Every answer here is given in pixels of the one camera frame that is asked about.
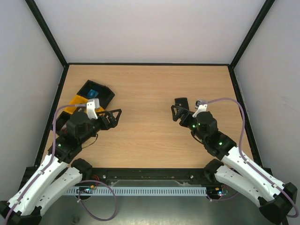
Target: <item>small blue item in bin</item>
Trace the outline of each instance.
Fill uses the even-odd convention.
[[[93,89],[91,89],[88,93],[89,98],[95,98],[99,93]]]

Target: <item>white wall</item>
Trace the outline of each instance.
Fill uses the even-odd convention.
[[[25,168],[33,166],[61,72],[25,1],[2,0],[0,200],[17,192]]]
[[[300,1],[275,1],[235,69],[264,166],[298,188],[299,21]],[[289,223],[298,225],[300,218]]]
[[[264,0],[36,0],[68,62],[230,63]]]

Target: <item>gray floor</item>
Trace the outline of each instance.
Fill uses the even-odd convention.
[[[227,202],[176,196],[119,196],[118,202],[118,215],[109,222],[99,222],[84,211],[75,197],[62,196],[43,216],[41,225],[271,225],[242,195]],[[114,210],[110,196],[94,196],[85,204],[101,218],[110,217]]]

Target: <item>wooden tabletop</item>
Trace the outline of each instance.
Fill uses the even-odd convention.
[[[187,97],[194,110],[197,99],[235,98],[225,66],[71,65],[59,106],[67,105],[87,80],[115,93],[107,110],[122,109],[118,126],[99,131],[98,140],[78,154],[93,167],[203,168],[213,157],[188,128],[172,120],[171,105],[175,98]],[[209,104],[208,111],[219,130],[238,143],[242,125],[238,106],[222,101]],[[51,144],[52,132],[45,154]],[[252,157],[246,135],[242,149]]]

